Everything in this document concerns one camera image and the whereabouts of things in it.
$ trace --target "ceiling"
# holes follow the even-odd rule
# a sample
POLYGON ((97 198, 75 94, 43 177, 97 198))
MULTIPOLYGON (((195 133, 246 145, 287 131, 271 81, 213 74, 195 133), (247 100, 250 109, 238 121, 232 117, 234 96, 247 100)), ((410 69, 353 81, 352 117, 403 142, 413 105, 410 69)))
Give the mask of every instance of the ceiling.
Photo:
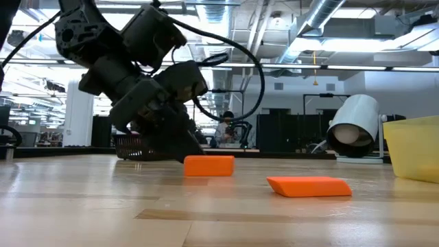
MULTIPOLYGON (((30 6, 40 2, 39 8, 25 8, 23 7, 15 16, 13 20, 13 26, 11 30, 23 30, 25 32, 31 32, 37 26, 41 25, 48 18, 53 16, 58 7, 56 1, 52 0, 40 0, 40 1, 25 1, 22 6, 30 6)), ((147 1, 97 1, 97 5, 102 8, 105 19, 118 30, 131 19, 140 3, 147 1)), ((296 17, 303 16, 310 9, 310 0, 303 1, 288 1, 280 0, 275 1, 271 7, 270 13, 267 13, 268 0, 265 1, 262 7, 262 12, 259 20, 255 20, 255 14, 257 10, 257 0, 232 0, 232 1, 214 1, 216 3, 224 3, 224 14, 220 22, 212 22, 209 17, 203 15, 208 13, 207 8, 202 5, 203 2, 209 2, 209 0, 202 1, 186 1, 186 9, 188 13, 186 15, 179 14, 182 11, 181 2, 170 1, 164 2, 165 8, 171 10, 172 16, 179 21, 188 23, 196 28, 210 31, 222 36, 228 37, 235 42, 240 43, 243 46, 249 47, 251 50, 257 48, 257 58, 262 61, 276 61, 293 42, 291 37, 291 29, 296 17), (263 27, 263 20, 266 15, 267 25, 263 27), (261 30, 262 32, 261 42, 256 44, 257 38, 253 38, 252 44, 248 44, 251 35, 251 28, 254 22, 257 22, 257 30, 255 36, 261 30)), ((331 32, 338 32, 344 28, 343 22, 336 21, 336 19, 361 19, 364 22, 368 22, 378 13, 382 13, 384 16, 390 16, 394 19, 395 14, 407 14, 409 12, 415 13, 416 11, 424 10, 425 8, 434 9, 435 4, 438 4, 436 0, 422 0, 422 1, 377 1, 377 0, 348 0, 343 6, 335 12, 332 19, 327 23, 327 29, 331 32)), ((403 24, 398 24, 398 21, 393 24, 400 29, 407 29, 403 24)), ((215 54, 217 52, 225 51, 230 54, 230 61, 243 62, 246 61, 244 55, 237 49, 231 49, 230 46, 226 46, 219 42, 214 42, 211 39, 198 36, 187 30, 181 29, 182 33, 187 37, 188 45, 177 49, 174 58, 176 61, 186 60, 201 60, 215 54)), ((56 59, 62 60, 63 58, 58 54, 56 50, 54 25, 50 25, 43 30, 36 38, 31 40, 14 58, 18 59, 56 59)), ((0 51, 0 60, 5 58, 10 51, 14 49, 12 45, 5 44, 0 51)), ((343 51, 300 51, 296 62, 305 64, 369 64, 369 65, 411 65, 422 66, 431 61, 431 56, 428 52, 343 52, 343 51)), ((171 55, 168 54, 165 57, 165 61, 171 61, 171 55)), ((6 77, 3 85, 2 94, 7 93, 19 93, 29 95, 51 95, 54 91, 47 88, 47 82, 52 82, 59 86, 63 86, 67 89, 67 85, 70 80, 79 80, 81 75, 86 72, 86 69, 78 68, 74 64, 45 64, 41 61, 40 64, 10 64, 5 68, 6 77)), ((233 69, 231 71, 212 71, 209 69, 203 70, 203 76, 209 83, 211 88, 233 88, 235 82, 231 82, 231 74, 241 74, 241 69, 233 69)), ((294 73, 293 76, 302 76, 307 78, 313 75, 312 70, 302 70, 300 73, 294 73)), ((339 80, 343 80, 348 73, 343 71, 323 71, 319 72, 319 75, 324 76, 337 76, 339 80)), ((228 101, 230 96, 227 94, 222 95, 206 95, 202 98, 202 104, 205 105, 212 113, 219 114, 226 110, 228 107, 228 101)), ((8 102, 14 102, 20 107, 27 108, 32 104, 39 104, 42 110, 53 111, 54 114, 65 114, 65 97, 59 98, 32 98, 32 97, 4 97, 4 100, 8 102)), ((198 109, 193 109, 192 104, 187 104, 189 114, 195 113, 195 120, 200 125, 211 125, 212 121, 205 117, 198 109)), ((110 110, 110 101, 105 99, 104 96, 98 97, 95 100, 95 114, 106 115, 110 110)))

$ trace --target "wooden table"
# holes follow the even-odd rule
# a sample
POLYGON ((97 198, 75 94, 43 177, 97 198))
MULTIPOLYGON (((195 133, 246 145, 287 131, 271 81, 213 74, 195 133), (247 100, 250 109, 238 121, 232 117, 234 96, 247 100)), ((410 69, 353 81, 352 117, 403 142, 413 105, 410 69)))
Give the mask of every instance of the wooden table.
POLYGON ((439 246, 439 185, 390 165, 239 159, 233 177, 112 155, 0 163, 0 246, 439 246), (334 176, 353 197, 284 198, 266 176, 334 176))

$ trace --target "metal stand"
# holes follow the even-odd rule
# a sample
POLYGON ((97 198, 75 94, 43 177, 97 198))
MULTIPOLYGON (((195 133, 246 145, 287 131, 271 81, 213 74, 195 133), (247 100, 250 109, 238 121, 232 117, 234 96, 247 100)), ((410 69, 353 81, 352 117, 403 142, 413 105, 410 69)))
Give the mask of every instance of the metal stand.
POLYGON ((346 156, 340 156, 335 154, 337 157, 337 162, 340 163, 359 163, 359 164, 383 164, 384 157, 384 133, 383 133, 383 123, 387 121, 386 115, 378 116, 378 143, 379 143, 379 155, 378 156, 365 156, 363 158, 349 158, 346 156))

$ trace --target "orange foam block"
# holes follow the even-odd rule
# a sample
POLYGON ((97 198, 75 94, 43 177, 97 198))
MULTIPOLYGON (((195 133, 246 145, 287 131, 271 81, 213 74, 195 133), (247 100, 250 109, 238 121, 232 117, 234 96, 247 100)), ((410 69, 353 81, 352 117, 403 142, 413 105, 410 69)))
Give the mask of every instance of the orange foam block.
POLYGON ((349 185, 330 177, 267 177, 274 192, 286 197, 351 196, 349 185))
POLYGON ((232 176, 235 169, 234 156, 187 156, 185 176, 232 176))

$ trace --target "white column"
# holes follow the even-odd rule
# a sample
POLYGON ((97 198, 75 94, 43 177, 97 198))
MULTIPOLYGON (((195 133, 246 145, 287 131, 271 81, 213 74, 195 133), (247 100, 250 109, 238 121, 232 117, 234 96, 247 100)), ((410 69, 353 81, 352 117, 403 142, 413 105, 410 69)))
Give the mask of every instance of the white column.
POLYGON ((71 80, 67 88, 66 119, 62 144, 91 145, 94 95, 81 92, 78 80, 71 80))

